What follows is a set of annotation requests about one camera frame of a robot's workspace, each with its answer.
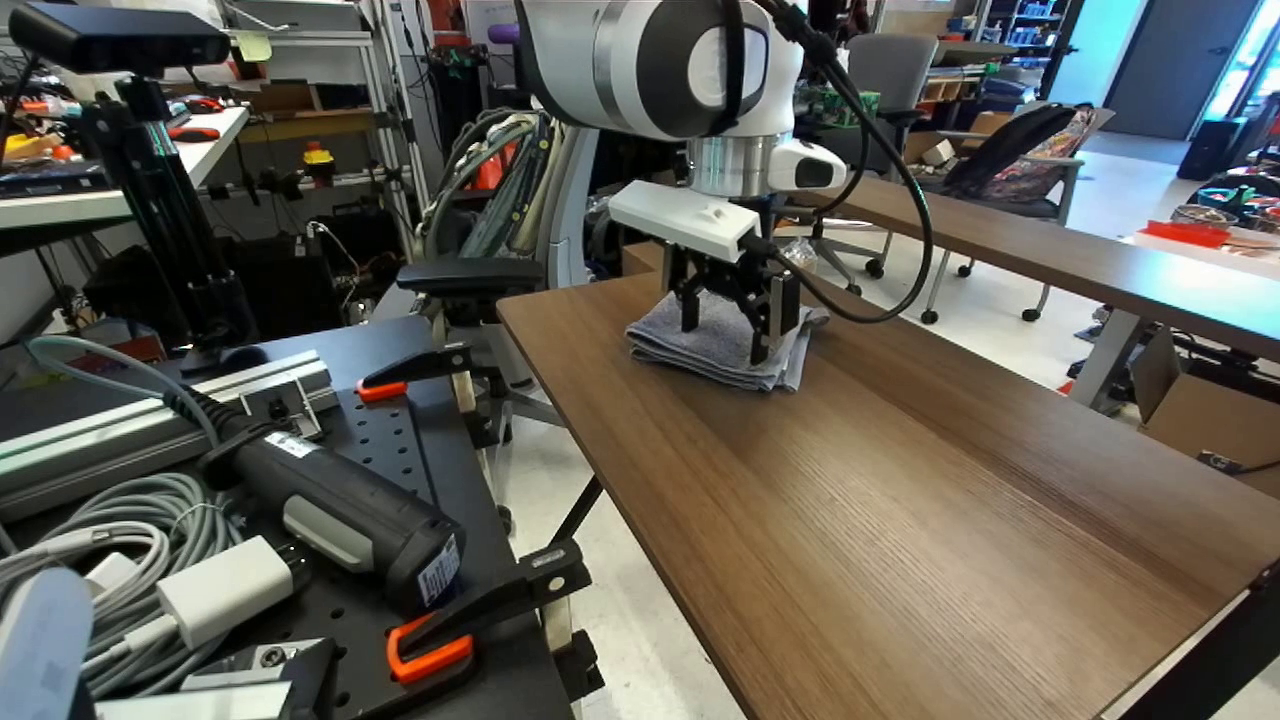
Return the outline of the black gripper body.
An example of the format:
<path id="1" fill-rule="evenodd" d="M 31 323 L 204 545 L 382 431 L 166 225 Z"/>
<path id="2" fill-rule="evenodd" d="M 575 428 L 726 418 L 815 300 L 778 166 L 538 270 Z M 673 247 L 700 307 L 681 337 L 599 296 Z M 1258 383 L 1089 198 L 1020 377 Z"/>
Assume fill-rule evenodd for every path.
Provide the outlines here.
<path id="1" fill-rule="evenodd" d="M 737 264 L 690 247 L 667 247 L 667 291 L 678 296 L 678 284 L 685 281 L 697 281 L 705 291 L 734 300 L 743 318 L 759 300 L 769 300 L 780 313 L 783 333 L 801 323 L 801 281 L 772 242 L 747 242 Z"/>

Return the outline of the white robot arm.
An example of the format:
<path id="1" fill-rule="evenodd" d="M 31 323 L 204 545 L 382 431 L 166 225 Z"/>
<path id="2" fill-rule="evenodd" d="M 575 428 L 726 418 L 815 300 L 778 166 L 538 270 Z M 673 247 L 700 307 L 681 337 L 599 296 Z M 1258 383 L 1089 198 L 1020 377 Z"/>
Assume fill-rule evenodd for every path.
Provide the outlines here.
<path id="1" fill-rule="evenodd" d="M 538 101 L 575 126 L 681 145 L 690 184 L 629 179 L 607 214 L 667 242 L 681 333 L 737 302 L 743 352 L 801 323 L 801 281 L 763 239 L 780 191 L 834 191 L 848 164 L 796 136 L 809 15 L 763 0 L 517 0 Z"/>

